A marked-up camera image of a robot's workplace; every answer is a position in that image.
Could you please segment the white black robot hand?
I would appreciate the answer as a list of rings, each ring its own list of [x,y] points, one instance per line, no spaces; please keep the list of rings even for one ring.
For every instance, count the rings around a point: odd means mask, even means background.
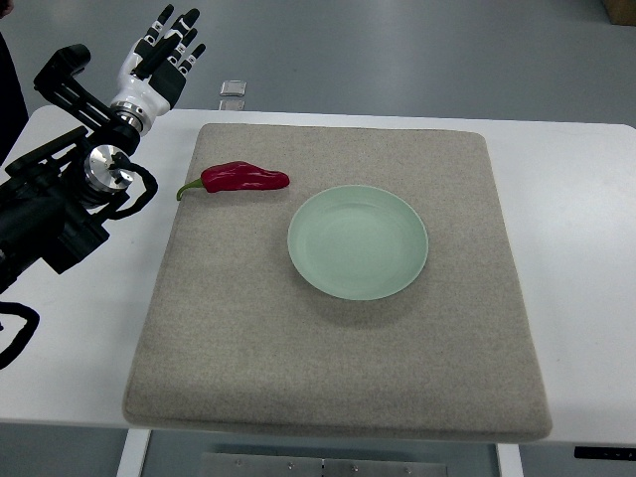
[[[193,44],[200,10],[193,8],[178,16],[174,11],[171,4],[162,10],[133,44],[117,76],[118,92],[111,107],[134,116],[144,131],[174,108],[188,74],[206,49]]]

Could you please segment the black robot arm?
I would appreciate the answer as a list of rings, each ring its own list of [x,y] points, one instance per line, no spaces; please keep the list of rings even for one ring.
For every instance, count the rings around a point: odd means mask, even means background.
[[[88,48],[56,51],[35,89],[81,125],[9,164],[1,186],[1,287],[41,259],[56,273],[83,261],[109,238],[107,221],[139,213],[156,195],[154,176],[132,162],[142,132],[128,110],[114,110],[76,80]]]

